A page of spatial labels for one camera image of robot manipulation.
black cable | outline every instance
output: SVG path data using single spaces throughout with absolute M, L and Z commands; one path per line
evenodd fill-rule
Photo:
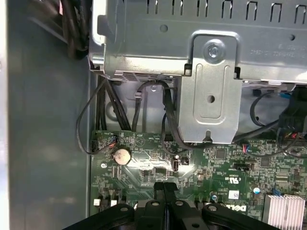
M 164 81 L 147 81 L 144 84 L 142 84 L 138 88 L 138 92 L 142 92 L 143 89 L 145 89 L 148 86 L 152 85 L 161 85 L 164 89 L 164 98 L 163 98 L 163 104 L 165 106 L 165 111 L 166 111 L 166 117 L 167 117 L 167 122 L 170 127 L 171 133 L 176 141 L 176 143 L 179 145 L 180 148 L 186 149 L 186 150 L 196 150 L 196 149 L 203 149 L 203 148 L 210 148 L 213 146 L 211 143 L 203 143 L 199 144 L 197 146 L 193 146 L 190 144 L 186 144 L 180 136 L 180 133 L 178 131 L 177 127 L 177 121 L 175 117 L 175 110 L 173 106 L 173 100 L 172 100 L 172 94 L 169 89 L 168 84 L 166 84 Z M 132 130 L 136 130 L 136 125 L 138 123 L 138 117 L 140 113 L 140 107 L 141 107 L 141 98 L 136 99 L 136 107 L 135 107 L 135 114 L 133 117 L 133 122 L 132 122 Z
M 80 31 L 82 34 L 82 40 L 84 43 L 88 41 L 89 35 L 89 19 L 90 9 L 88 6 L 88 0 L 80 0 L 79 14 L 80 14 Z
M 98 94 L 99 90 L 102 88 L 102 86 L 105 84 L 105 81 L 102 81 L 97 88 L 95 89 L 95 91 L 93 92 L 92 96 L 90 97 L 89 101 L 86 103 L 85 107 L 82 109 L 80 115 L 78 116 L 77 119 L 77 123 L 76 123 L 76 137 L 77 137 L 77 141 L 78 141 L 78 145 L 81 149 L 82 152 L 88 154 L 88 155 L 97 155 L 98 153 L 104 152 L 112 147 L 114 147 L 114 145 L 116 144 L 117 140 L 113 140 L 109 145 L 104 146 L 103 148 L 95 151 L 95 152 L 88 152 L 85 150 L 85 148 L 83 147 L 82 143 L 81 143 L 81 139 L 80 139 L 80 123 L 81 123 L 81 119 L 85 113 L 85 111 L 87 110 L 88 106 L 91 104 L 91 102 L 93 101 L 93 99 L 95 98 L 95 96 Z
M 264 93 L 262 94 L 261 96 L 259 96 L 256 100 L 254 100 L 254 102 L 251 104 L 250 106 L 250 109 L 249 109 L 249 115 L 250 115 L 250 118 L 252 120 L 252 122 L 257 125 L 257 126 L 260 126 L 260 127 L 263 127 L 264 124 L 261 123 L 260 121 L 258 121 L 256 119 L 256 115 L 255 115 L 255 108 L 256 108 L 256 105 L 258 104 L 258 102 L 266 95 L 269 95 L 269 94 L 272 94 L 274 92 L 268 92 L 268 93 Z
M 237 142 L 239 142 L 239 141 L 241 141 L 243 139 L 253 138 L 255 136 L 258 136 L 261 133 L 263 133 L 263 132 L 273 128 L 277 124 L 278 124 L 278 120 L 277 121 L 273 121 L 273 122 L 271 122 L 271 123 L 269 123 L 269 124 L 267 124 L 267 125 L 265 125 L 265 126 L 263 126 L 261 128 L 258 128 L 256 130 L 250 131 L 248 133 L 243 133 L 243 134 L 237 135 L 237 136 L 234 137 L 233 142 L 237 143 Z
M 109 95 L 109 98 L 111 100 L 114 113 L 117 117 L 118 123 L 120 125 L 120 128 L 122 130 L 131 131 L 131 127 L 128 121 L 128 118 L 126 116 L 126 112 L 124 110 L 123 105 L 120 102 L 120 99 L 118 98 L 111 82 L 109 80 L 106 81 L 106 91 Z
M 180 133 L 179 133 L 178 127 L 177 127 L 177 121 L 176 121 L 175 113 L 174 113 L 172 95 L 171 95 L 170 89 L 168 88 L 168 85 L 164 81 L 159 81 L 159 80 L 148 81 L 148 82 L 145 82 L 144 84 L 142 84 L 138 88 L 138 92 L 142 92 L 144 88 L 146 88 L 148 86 L 152 86 L 152 85 L 161 85 L 164 89 L 163 104 L 165 106 L 168 125 L 169 125 L 171 133 L 172 133 L 176 143 L 179 145 L 179 147 L 186 149 L 186 150 L 212 148 L 214 146 L 214 144 L 212 144 L 212 143 L 203 143 L 203 144 L 199 144 L 197 146 L 192 146 L 192 145 L 186 144 L 181 139 L 181 136 L 180 136 Z M 141 100 L 142 100 L 142 98 L 136 98 L 135 114 L 134 114 L 133 122 L 132 122 L 132 131 L 133 132 L 136 131 L 136 125 L 138 123 L 138 117 L 139 117 L 139 113 L 140 113 L 140 109 L 141 109 Z M 274 121 L 272 123 L 269 123 L 269 124 L 259 128 L 259 129 L 253 130 L 253 131 L 245 133 L 245 134 L 237 135 L 237 136 L 234 137 L 233 142 L 236 143 L 236 142 L 239 142 L 239 141 L 246 139 L 246 138 L 255 137 L 255 136 L 271 129 L 277 123 L 278 123 L 278 121 Z
M 95 118 L 95 130 L 100 130 L 100 98 L 97 97 L 96 102 L 96 118 Z
M 106 126 L 106 89 L 103 87 L 99 91 L 99 113 L 100 113 L 100 125 L 102 130 L 107 130 Z
M 68 24 L 67 28 L 69 30 L 69 35 L 73 39 L 73 44 L 74 44 L 75 49 L 79 51 L 87 50 L 88 47 L 86 47 L 82 43 L 82 40 L 80 37 L 75 7 L 73 6 L 70 0 L 61 0 L 61 2 L 62 2 L 62 7 L 63 7 L 63 14 L 65 14 L 65 17 L 67 18 L 66 23 Z
M 161 139 L 160 139 L 162 149 L 164 150 L 165 153 L 167 153 L 169 155 L 175 155 L 175 156 L 176 155 L 180 155 L 180 154 L 186 152 L 187 151 L 186 149 L 184 149 L 184 150 L 182 150 L 180 152 L 170 152 L 166 148 L 166 146 L 165 146 L 165 136 L 166 136 L 166 134 L 165 134 L 165 120 L 166 120 L 166 114 L 164 114 L 163 119 L 162 119 L 162 132 L 161 132 Z
M 142 93 L 142 91 L 148 87 L 148 86 L 153 86 L 153 85 L 161 85 L 164 89 L 168 88 L 168 84 L 166 84 L 164 81 L 161 80 L 152 80 L 152 81 L 147 81 L 144 84 L 142 84 L 137 92 Z M 133 121 L 132 121 L 132 131 L 136 132 L 136 126 L 138 124 L 138 120 L 139 120 L 139 115 L 140 115 L 140 110 L 141 110 L 141 101 L 142 101 L 142 97 L 141 98 L 136 98 L 135 99 L 135 112 L 134 112 L 134 116 L 133 116 Z

silver heatsink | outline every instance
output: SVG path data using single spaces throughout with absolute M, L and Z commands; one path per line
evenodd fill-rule
M 262 221 L 282 230 L 301 230 L 304 209 L 301 197 L 267 195 Z

wire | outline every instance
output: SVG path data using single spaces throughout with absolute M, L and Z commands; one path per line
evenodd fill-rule
M 102 130 L 107 130 L 106 126 L 106 88 L 105 85 L 99 91 L 99 113 L 100 113 L 100 125 Z
M 163 104 L 164 104 L 165 110 L 166 110 L 166 117 L 167 117 L 168 125 L 169 125 L 171 133 L 172 133 L 176 143 L 179 145 L 179 147 L 183 148 L 183 149 L 187 149 L 187 150 L 212 148 L 214 146 L 214 144 L 212 144 L 212 143 L 203 143 L 203 144 L 200 144 L 200 145 L 197 145 L 197 146 L 192 146 L 192 145 L 186 144 L 182 140 L 181 135 L 178 131 L 177 121 L 176 121 L 176 117 L 175 117 L 175 114 L 174 114 L 172 95 L 171 95 L 170 89 L 168 88 L 168 85 L 164 81 L 159 81 L 159 80 L 148 81 L 148 82 L 145 82 L 144 84 L 142 84 L 138 88 L 138 92 L 142 92 L 143 89 L 145 89 L 148 86 L 152 86 L 152 85 L 161 85 L 164 89 Z M 141 100 L 142 100 L 142 97 L 136 98 L 135 114 L 134 114 L 133 122 L 132 122 L 132 131 L 133 132 L 136 131 L 136 126 L 137 126 L 137 123 L 138 123 L 138 117 L 139 117 L 139 113 L 140 113 L 140 109 L 141 109 Z M 278 123 L 278 121 L 274 121 L 272 123 L 269 123 L 269 124 L 259 128 L 259 129 L 253 130 L 253 131 L 245 133 L 245 134 L 237 135 L 237 136 L 234 137 L 233 142 L 236 143 L 236 142 L 239 142 L 239 141 L 241 141 L 245 138 L 255 137 L 255 136 L 271 129 L 277 123 Z
M 164 81 L 152 80 L 152 81 L 147 81 L 147 82 L 143 83 L 138 88 L 137 92 L 142 93 L 143 90 L 146 87 L 152 86 L 152 85 L 161 85 L 164 89 L 168 88 L 168 84 L 166 84 Z M 135 99 L 135 112 L 134 112 L 133 121 L 132 121 L 132 131 L 133 132 L 136 132 L 136 127 L 137 127 L 137 124 L 138 124 L 139 115 L 140 115 L 140 111 L 141 111 L 141 101 L 142 101 L 142 97 Z
M 109 145 L 104 146 L 103 148 L 95 151 L 95 152 L 88 152 L 85 150 L 85 148 L 82 145 L 81 142 L 81 138 L 80 138 L 80 123 L 81 123 L 81 119 L 85 113 L 85 111 L 87 110 L 87 108 L 89 107 L 89 105 L 91 104 L 91 102 L 93 101 L 93 99 L 95 98 L 95 96 L 98 94 L 99 90 L 102 88 L 102 86 L 105 84 L 105 81 L 102 81 L 97 88 L 95 89 L 95 91 L 93 92 L 92 96 L 90 97 L 89 101 L 86 103 L 85 107 L 82 109 L 80 115 L 78 116 L 77 122 L 76 122 L 76 137 L 77 137 L 77 141 L 78 141 L 78 145 L 79 148 L 81 149 L 82 152 L 88 154 L 88 155 L 97 155 L 98 153 L 104 152 L 112 147 L 115 146 L 115 144 L 117 143 L 117 139 L 115 138 Z
M 259 134 L 261 134 L 261 133 L 263 133 L 263 132 L 273 128 L 275 125 L 277 125 L 277 123 L 278 123 L 278 120 L 273 121 L 273 122 L 271 122 L 271 123 L 269 123 L 269 124 L 267 124 L 267 125 L 265 125 L 265 126 L 263 126 L 261 128 L 258 128 L 256 130 L 250 131 L 248 133 L 237 135 L 237 136 L 234 137 L 233 142 L 237 143 L 237 142 L 239 142 L 239 141 L 241 141 L 243 139 L 253 138 L 255 136 L 258 136 Z
M 109 80 L 106 81 L 106 91 L 109 95 L 109 98 L 111 100 L 114 113 L 116 115 L 116 118 L 118 120 L 118 123 L 120 125 L 120 128 L 122 130 L 131 131 L 131 127 L 128 121 L 128 118 L 126 116 L 126 112 L 124 110 L 124 107 L 122 103 L 120 102 L 120 99 L 118 98 L 118 95 L 116 94 L 116 91 L 114 90 L 111 82 Z
M 250 156 L 250 157 L 255 157 L 255 158 L 264 158 L 264 157 L 274 157 L 277 155 L 280 155 L 282 153 L 286 154 L 286 155 L 291 155 L 293 157 L 296 157 L 295 155 L 289 154 L 288 152 L 286 152 L 289 148 L 291 148 L 296 142 L 297 142 L 298 138 L 294 139 L 290 144 L 288 144 L 285 148 L 283 148 L 282 150 L 272 153 L 272 154 L 266 154 L 266 155 L 255 155 L 252 153 L 248 153 L 246 152 L 246 155 Z
M 184 149 L 184 150 L 182 150 L 182 151 L 180 151 L 180 152 L 170 152 L 170 151 L 166 148 L 166 146 L 165 146 L 165 136 L 166 136 L 166 134 L 165 134 L 165 120 L 166 120 L 166 114 L 164 114 L 163 119 L 162 119 L 162 132 L 161 132 L 161 139 L 160 139 L 162 149 L 163 149 L 164 152 L 166 152 L 167 154 L 169 154 L 169 155 L 175 155 L 175 156 L 176 156 L 176 155 L 180 155 L 180 154 L 186 152 L 186 151 L 187 151 L 186 149 Z
M 264 93 L 262 94 L 261 96 L 259 96 L 256 100 L 254 100 L 254 102 L 251 104 L 250 106 L 250 109 L 249 109 L 249 115 L 250 115 L 250 118 L 252 120 L 252 122 L 257 125 L 257 126 L 260 126 L 260 127 L 263 127 L 264 124 L 261 123 L 260 121 L 258 121 L 256 119 L 256 115 L 255 115 L 255 108 L 256 108 L 256 105 L 258 104 L 258 102 L 266 95 L 269 95 L 269 94 L 272 94 L 272 93 L 276 93 L 276 92 L 268 92 L 268 93 Z

motherboard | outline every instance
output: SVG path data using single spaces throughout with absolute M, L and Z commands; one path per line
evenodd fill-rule
M 218 202 L 258 220 L 262 219 L 266 195 L 307 196 L 304 159 L 284 154 L 255 158 L 247 156 L 239 145 L 216 145 L 173 156 L 163 151 L 160 134 L 129 131 L 95 131 L 92 148 L 108 145 L 114 136 L 118 138 L 115 147 L 92 156 L 91 215 L 117 203 L 135 206 L 139 200 L 153 199 L 155 182 L 176 183 L 177 198 L 193 201 L 198 209 Z M 264 155 L 277 151 L 273 140 L 246 142 L 249 153 Z M 165 144 L 170 150 L 181 151 L 171 138 Z M 304 146 L 297 142 L 291 149 L 304 156 L 307 154 Z M 120 149 L 131 154 L 126 165 L 114 160 L 114 152 Z

black connector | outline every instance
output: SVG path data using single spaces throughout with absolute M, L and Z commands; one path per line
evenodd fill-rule
M 307 133 L 307 88 L 294 89 L 288 107 L 279 116 L 278 127 L 290 132 Z

